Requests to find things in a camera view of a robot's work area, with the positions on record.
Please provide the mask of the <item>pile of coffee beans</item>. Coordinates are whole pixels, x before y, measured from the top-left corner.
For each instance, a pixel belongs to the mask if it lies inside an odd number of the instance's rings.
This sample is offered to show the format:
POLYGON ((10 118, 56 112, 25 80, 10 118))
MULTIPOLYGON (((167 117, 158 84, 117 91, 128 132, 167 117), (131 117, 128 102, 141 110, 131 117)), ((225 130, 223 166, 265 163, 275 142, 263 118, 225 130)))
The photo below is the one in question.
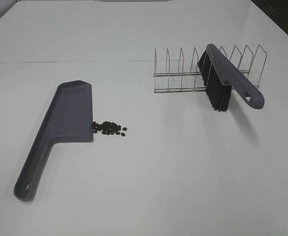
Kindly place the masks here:
POLYGON ((122 127, 115 122, 104 121, 103 123, 92 123, 93 133, 101 133, 102 135, 120 135, 124 137, 126 135, 127 127, 122 127))

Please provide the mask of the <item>grey plastic dustpan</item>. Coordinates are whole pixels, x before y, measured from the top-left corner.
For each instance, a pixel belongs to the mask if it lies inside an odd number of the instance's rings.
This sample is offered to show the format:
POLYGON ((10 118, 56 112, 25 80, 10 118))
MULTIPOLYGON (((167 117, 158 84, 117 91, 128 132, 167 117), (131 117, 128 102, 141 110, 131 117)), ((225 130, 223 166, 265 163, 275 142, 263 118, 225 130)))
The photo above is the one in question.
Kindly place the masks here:
POLYGON ((91 84, 81 80, 60 84, 15 183, 15 197, 31 201, 53 145, 92 142, 92 124, 91 84))

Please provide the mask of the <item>grey hand brush black bristles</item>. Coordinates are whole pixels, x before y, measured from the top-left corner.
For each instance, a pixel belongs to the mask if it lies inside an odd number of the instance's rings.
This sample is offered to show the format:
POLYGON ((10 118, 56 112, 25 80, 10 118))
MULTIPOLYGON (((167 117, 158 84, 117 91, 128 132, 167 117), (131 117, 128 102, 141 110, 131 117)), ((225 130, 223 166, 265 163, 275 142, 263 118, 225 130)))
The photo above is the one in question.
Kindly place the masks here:
POLYGON ((235 89, 245 103, 253 109, 264 107, 262 93, 219 51, 208 44, 198 62, 205 92, 215 111, 228 109, 231 91, 235 89))

